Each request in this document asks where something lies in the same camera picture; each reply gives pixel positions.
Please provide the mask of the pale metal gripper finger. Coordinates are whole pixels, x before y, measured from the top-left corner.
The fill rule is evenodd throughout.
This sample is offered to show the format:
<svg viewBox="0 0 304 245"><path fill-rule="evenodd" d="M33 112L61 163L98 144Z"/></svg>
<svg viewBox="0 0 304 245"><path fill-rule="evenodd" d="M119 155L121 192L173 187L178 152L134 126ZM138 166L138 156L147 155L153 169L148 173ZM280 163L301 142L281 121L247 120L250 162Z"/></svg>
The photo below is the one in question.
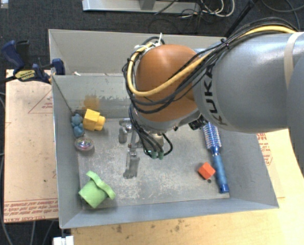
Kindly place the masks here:
<svg viewBox="0 0 304 245"><path fill-rule="evenodd" d="M126 157L126 169L123 173L125 179L137 177L140 157L137 151L128 151Z"/></svg>
<svg viewBox="0 0 304 245"><path fill-rule="evenodd" d="M123 118L119 121L119 136L118 141L121 144L125 144L127 142L127 135L132 131L132 124L129 118Z"/></svg>

